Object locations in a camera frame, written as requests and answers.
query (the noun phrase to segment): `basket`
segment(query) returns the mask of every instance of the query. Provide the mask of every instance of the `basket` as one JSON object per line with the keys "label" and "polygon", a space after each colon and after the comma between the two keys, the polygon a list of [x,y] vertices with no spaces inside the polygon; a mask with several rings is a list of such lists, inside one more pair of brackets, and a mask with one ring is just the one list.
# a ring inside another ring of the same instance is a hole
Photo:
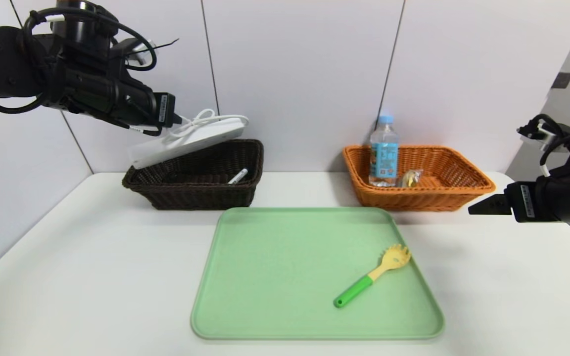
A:
{"label": "basket", "polygon": [[[242,169],[247,174],[228,184]],[[263,173],[259,140],[229,140],[144,169],[129,168],[122,185],[159,210],[249,207]]]}
{"label": "basket", "polygon": [[366,207],[386,210],[449,212],[496,186],[459,152],[443,146],[400,146],[398,178],[409,169],[423,169],[417,187],[368,185],[370,146],[349,146],[342,152],[353,189]]}

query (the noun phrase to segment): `white power strip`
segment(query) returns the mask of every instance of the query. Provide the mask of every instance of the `white power strip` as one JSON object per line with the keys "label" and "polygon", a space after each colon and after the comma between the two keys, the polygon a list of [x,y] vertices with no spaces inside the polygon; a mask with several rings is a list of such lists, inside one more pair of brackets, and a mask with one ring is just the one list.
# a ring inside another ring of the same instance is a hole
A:
{"label": "white power strip", "polygon": [[240,117],[202,124],[187,135],[173,136],[170,133],[163,138],[132,146],[129,148],[129,158],[133,167],[142,169],[239,137],[245,127],[246,122]]}

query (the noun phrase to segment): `snack package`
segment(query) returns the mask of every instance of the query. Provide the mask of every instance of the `snack package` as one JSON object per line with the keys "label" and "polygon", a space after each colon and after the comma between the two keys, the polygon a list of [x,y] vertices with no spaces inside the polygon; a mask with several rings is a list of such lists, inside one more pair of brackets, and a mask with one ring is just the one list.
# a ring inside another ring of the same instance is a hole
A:
{"label": "snack package", "polygon": [[402,179],[399,181],[398,186],[401,188],[412,188],[419,183],[423,169],[410,169],[404,173]]}

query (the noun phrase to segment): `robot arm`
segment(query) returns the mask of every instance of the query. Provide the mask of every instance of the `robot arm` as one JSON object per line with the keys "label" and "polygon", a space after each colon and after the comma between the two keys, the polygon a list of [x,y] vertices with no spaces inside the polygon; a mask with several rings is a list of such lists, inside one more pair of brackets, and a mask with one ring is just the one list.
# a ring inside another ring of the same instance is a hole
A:
{"label": "robot arm", "polygon": [[[52,34],[32,35],[51,22]],[[118,30],[134,38],[117,42]],[[145,67],[142,51],[151,55]],[[56,7],[32,11],[23,29],[0,27],[0,97],[37,98],[3,113],[23,113],[48,106],[84,113],[121,128],[160,135],[162,128],[181,123],[174,114],[175,97],[153,92],[127,70],[150,70],[156,64],[152,45],[122,25],[101,6],[85,0],[58,0]]]}
{"label": "robot arm", "polygon": [[519,223],[564,221],[570,223],[570,156],[567,162],[547,171],[547,156],[564,147],[570,152],[570,128],[538,115],[518,129],[524,140],[535,141],[544,151],[540,158],[543,176],[535,182],[514,182],[504,194],[495,194],[469,207],[470,214],[511,215]]}

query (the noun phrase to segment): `water bottle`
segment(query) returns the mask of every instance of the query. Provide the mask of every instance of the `water bottle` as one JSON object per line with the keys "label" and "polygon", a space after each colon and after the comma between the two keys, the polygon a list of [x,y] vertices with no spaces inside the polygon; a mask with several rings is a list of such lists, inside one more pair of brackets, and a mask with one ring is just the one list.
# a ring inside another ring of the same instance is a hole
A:
{"label": "water bottle", "polygon": [[393,117],[380,116],[378,128],[371,134],[370,185],[376,187],[395,186],[399,139],[399,135],[393,130]]}

